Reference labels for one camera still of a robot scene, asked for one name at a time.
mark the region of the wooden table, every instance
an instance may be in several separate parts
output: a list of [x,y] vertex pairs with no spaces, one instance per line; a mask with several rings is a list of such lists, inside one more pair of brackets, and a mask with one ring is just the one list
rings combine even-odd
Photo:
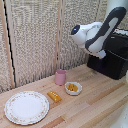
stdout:
[[[80,95],[68,95],[64,86],[54,83],[54,75],[1,94],[0,128],[109,128],[128,101],[125,77],[112,80],[86,65],[67,71],[66,76],[66,81],[76,81],[82,85]],[[62,101],[53,102],[47,95],[52,90],[61,96]],[[6,118],[5,103],[11,96],[22,91],[37,91],[47,97],[50,110],[40,122],[21,126]]]

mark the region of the food in bowl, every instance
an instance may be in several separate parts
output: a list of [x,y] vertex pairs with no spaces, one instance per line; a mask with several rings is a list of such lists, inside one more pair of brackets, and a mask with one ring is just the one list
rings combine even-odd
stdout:
[[[69,84],[75,85],[77,87],[77,91],[73,91],[72,89],[69,89],[69,87],[70,87]],[[80,92],[82,91],[82,86],[79,83],[77,83],[77,82],[67,82],[65,84],[65,89],[66,89],[66,92],[69,95],[72,95],[72,96],[74,95],[75,96],[75,95],[79,95],[80,94]]]
[[78,90],[78,87],[75,84],[69,83],[68,90],[76,92]]

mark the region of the beige curtain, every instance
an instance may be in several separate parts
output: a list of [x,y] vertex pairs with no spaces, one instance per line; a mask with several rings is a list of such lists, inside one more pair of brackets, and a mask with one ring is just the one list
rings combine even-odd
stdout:
[[0,93],[14,87],[12,60],[7,34],[4,3],[0,0]]

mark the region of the plate rim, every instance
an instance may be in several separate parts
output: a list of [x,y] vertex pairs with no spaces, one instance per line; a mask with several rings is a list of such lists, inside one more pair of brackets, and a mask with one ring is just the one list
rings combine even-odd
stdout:
[[[29,123],[29,122],[28,122],[28,123],[18,123],[18,122],[16,122],[16,121],[12,120],[11,118],[9,118],[9,117],[8,117],[8,114],[7,114],[7,112],[6,112],[6,107],[7,107],[8,102],[9,102],[13,97],[15,97],[16,95],[18,95],[18,94],[20,94],[20,93],[24,93],[24,92],[27,92],[27,93],[30,93],[30,92],[31,92],[31,93],[37,93],[37,94],[43,96],[43,97],[45,98],[45,100],[47,101],[47,110],[46,110],[45,114],[44,114],[40,119],[37,119],[36,121],[30,122],[30,123]],[[41,121],[41,120],[48,114],[48,111],[49,111],[49,101],[48,101],[48,99],[47,99],[43,94],[41,94],[41,93],[39,93],[39,92],[36,92],[36,91],[23,91],[23,92],[16,93],[16,94],[14,94],[13,96],[11,96],[11,97],[7,100],[7,102],[6,102],[6,104],[5,104],[5,107],[4,107],[4,112],[5,112],[5,115],[6,115],[7,119],[9,119],[11,122],[13,122],[13,123],[15,123],[15,124],[20,124],[20,125],[30,125],[30,124],[37,123],[37,122]]]

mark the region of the black box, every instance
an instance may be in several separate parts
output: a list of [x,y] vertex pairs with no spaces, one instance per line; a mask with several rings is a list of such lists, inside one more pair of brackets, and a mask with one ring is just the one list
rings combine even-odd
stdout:
[[112,79],[118,80],[128,70],[128,38],[112,35],[105,46],[106,56],[103,59],[89,55],[87,66]]

